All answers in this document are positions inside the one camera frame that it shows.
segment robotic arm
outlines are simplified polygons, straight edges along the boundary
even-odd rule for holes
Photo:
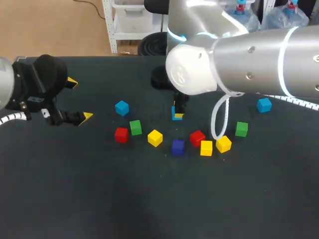
[[[168,19],[165,66],[171,83],[187,95],[225,92],[212,113],[214,139],[225,133],[230,97],[319,98],[319,26],[248,34],[219,0],[171,0]],[[217,136],[215,118],[223,102],[224,127]]]
[[[74,88],[78,83],[67,76],[62,60],[49,55],[38,57],[31,65],[11,63],[0,58],[0,110],[22,111],[3,117],[0,125],[9,120],[31,120],[31,113],[42,112],[50,125],[63,122],[80,125],[91,113],[65,112],[55,106],[56,96],[64,88]]]
[[[214,39],[197,35],[166,59],[173,85],[188,95],[216,91],[319,98],[319,26]]]

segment white cable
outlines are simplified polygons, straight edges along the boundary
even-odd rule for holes
[[[224,95],[222,98],[219,99],[219,101],[215,104],[215,107],[213,109],[213,112],[211,114],[211,123],[210,123],[210,129],[211,129],[211,134],[215,140],[219,140],[225,133],[227,124],[228,124],[228,111],[229,111],[229,95]],[[221,130],[219,136],[216,135],[216,130],[215,130],[215,125],[216,125],[216,116],[217,112],[220,108],[220,106],[226,102],[225,106],[225,118],[224,118],[224,125],[223,129]]]
[[[3,118],[0,119],[0,125],[8,122],[8,121],[11,121],[11,120],[26,120],[26,116],[23,112],[20,112],[20,113],[15,113],[15,114],[11,114],[11,115],[8,115],[8,116],[5,116]]]
[[[265,95],[265,96],[272,97],[272,98],[282,100],[282,101],[286,101],[289,103],[293,103],[294,105],[306,107],[306,108],[314,110],[314,111],[319,111],[319,105],[308,102],[308,101],[303,101],[303,100],[299,100],[297,98],[292,98],[292,97],[287,97],[287,96],[269,96],[269,95]]]

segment white cable carrier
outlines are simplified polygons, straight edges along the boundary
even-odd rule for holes
[[[297,98],[288,97],[288,96],[272,96],[272,95],[266,95],[266,96],[271,97],[271,98],[275,98],[278,100],[286,101],[289,103],[293,103],[294,105],[302,106],[302,107],[305,107],[305,108],[308,108],[308,109],[311,109],[314,111],[319,111],[319,105],[308,102],[308,101],[303,101],[303,100],[299,100]]]
[[[26,120],[26,116],[23,112],[20,113],[15,113],[15,114],[11,114],[8,116],[5,116],[3,118],[0,119],[0,125],[10,121],[10,120]]]

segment small blue block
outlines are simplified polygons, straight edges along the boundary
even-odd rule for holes
[[[268,98],[260,99],[257,103],[257,109],[260,113],[269,112],[271,110],[271,102]]]
[[[126,115],[130,111],[129,104],[124,101],[120,101],[115,105],[115,112],[120,116]]]
[[[175,117],[175,106],[171,107],[171,119],[173,121],[181,121],[181,120],[183,120],[183,118],[176,118]]]
[[[184,155],[184,140],[175,139],[173,145],[171,146],[171,153],[174,156],[183,156]]]

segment cube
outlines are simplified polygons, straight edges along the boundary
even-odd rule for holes
[[[126,115],[130,111],[129,104],[124,101],[120,101],[115,105],[115,112],[120,116]]]
[[[200,156],[211,156],[213,154],[213,141],[202,140],[200,142]]]
[[[257,103],[257,109],[260,113],[269,112],[271,110],[271,102],[268,98],[260,99]]]
[[[163,142],[163,135],[158,132],[157,130],[153,130],[151,133],[148,135],[148,142],[153,145],[154,147],[157,147],[160,145],[160,143]]]
[[[115,141],[117,143],[126,143],[129,139],[129,130],[127,128],[117,128],[115,131]]]
[[[231,148],[231,141],[227,136],[224,135],[221,139],[216,141],[216,148],[221,153],[227,152]]]
[[[183,156],[184,155],[184,140],[175,139],[171,146],[171,154],[174,156]]]
[[[244,122],[237,122],[236,126],[236,136],[246,137],[248,132],[248,124]]]
[[[200,147],[200,142],[205,139],[206,139],[205,135],[199,130],[192,133],[189,137],[189,141],[195,147]]]
[[[133,136],[142,134],[141,122],[139,120],[130,121],[130,127]]]
[[[171,107],[171,119],[172,121],[182,121],[183,120],[183,117],[175,117],[175,106],[172,106]]]

